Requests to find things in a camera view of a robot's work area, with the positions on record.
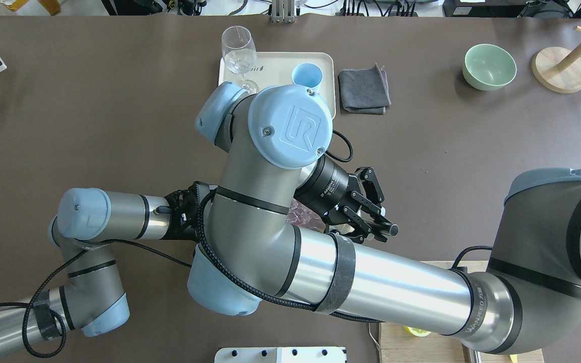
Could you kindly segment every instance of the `tabletop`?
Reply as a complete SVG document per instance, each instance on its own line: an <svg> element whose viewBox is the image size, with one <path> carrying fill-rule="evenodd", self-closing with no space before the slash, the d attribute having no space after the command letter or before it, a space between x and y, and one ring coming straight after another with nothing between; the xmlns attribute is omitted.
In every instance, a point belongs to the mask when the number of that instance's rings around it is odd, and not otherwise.
<svg viewBox="0 0 581 363"><path fill-rule="evenodd" d="M340 110L334 128L355 147L349 172L373 166L397 237L369 246L417 260L452 260L491 244L503 198L519 173L581 168L581 91L544 88L530 59L572 48L581 21L301 16L0 17L0 301L30 296L62 264L46 237L69 188L164 196L194 180L217 183L223 151L192 125L217 85L220 36L248 27L260 51L324 51L342 69L385 66L385 115ZM481 92L461 65L478 43L502 46L518 74ZM336 154L346 149L339 140ZM191 260L192 242L150 246ZM114 253L131 317L97 338L69 334L53 361L212 361L220 347L346 346L349 361L377 361L367 326L262 303L225 317L187 293L188 271L131 246ZM475 253L470 259L486 259ZM65 283L58 276L53 285ZM52 345L37 347L50 351ZM549 363L581 361L581 324L544 349ZM25 351L0 361L35 361Z"/></svg>

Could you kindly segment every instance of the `wine glass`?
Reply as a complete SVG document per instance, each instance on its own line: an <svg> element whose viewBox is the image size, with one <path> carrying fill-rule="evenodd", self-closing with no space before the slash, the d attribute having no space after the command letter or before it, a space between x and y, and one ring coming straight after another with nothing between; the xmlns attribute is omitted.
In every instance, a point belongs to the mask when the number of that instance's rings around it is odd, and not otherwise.
<svg viewBox="0 0 581 363"><path fill-rule="evenodd" d="M257 83L246 80L246 73L254 67L257 61L257 51L250 31L241 25L234 25L223 31L221 35L221 53L225 66L235 74L242 75L242 89L249 94L259 92Z"/></svg>

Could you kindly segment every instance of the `blue cup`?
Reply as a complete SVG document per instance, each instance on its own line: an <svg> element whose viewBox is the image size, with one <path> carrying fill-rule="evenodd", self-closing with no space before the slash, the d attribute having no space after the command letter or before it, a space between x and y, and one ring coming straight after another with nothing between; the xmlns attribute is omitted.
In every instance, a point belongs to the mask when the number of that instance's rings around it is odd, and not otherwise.
<svg viewBox="0 0 581 363"><path fill-rule="evenodd" d="M314 64L300 64L290 75L293 83L296 85L308 87L315 93L320 93L320 84L322 83L322 70Z"/></svg>

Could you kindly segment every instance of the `folded napkin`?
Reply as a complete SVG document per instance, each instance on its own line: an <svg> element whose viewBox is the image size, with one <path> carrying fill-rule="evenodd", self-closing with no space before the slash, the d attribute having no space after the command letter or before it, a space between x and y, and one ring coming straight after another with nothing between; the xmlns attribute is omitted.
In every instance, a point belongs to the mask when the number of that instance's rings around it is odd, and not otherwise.
<svg viewBox="0 0 581 363"><path fill-rule="evenodd" d="M387 74L378 68L345 69L337 75L342 106L351 113L385 114L391 105Z"/></svg>

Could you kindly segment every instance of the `yellow lemon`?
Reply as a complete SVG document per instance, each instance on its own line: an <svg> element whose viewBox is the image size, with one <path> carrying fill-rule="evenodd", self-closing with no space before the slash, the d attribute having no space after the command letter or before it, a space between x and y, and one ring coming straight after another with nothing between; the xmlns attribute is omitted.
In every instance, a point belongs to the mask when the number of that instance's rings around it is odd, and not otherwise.
<svg viewBox="0 0 581 363"><path fill-rule="evenodd" d="M431 333L431 331L417 329L417 328L411 328L409 326L405 326L403 328L405 328L405 330L407 330L411 335L418 336L418 337L427 336L427 335L429 335L429 333Z"/></svg>

